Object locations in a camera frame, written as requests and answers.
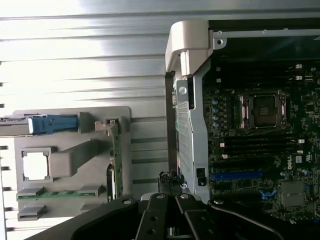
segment cpu socket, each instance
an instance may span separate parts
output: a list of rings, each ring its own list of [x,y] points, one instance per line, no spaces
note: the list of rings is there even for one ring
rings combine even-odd
[[[281,90],[246,92],[240,100],[240,129],[260,130],[287,126],[287,97]]]

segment green circuit board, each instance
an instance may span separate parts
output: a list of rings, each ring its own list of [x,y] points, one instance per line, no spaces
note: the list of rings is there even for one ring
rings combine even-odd
[[[210,192],[320,220],[320,61],[212,62],[203,85]]]

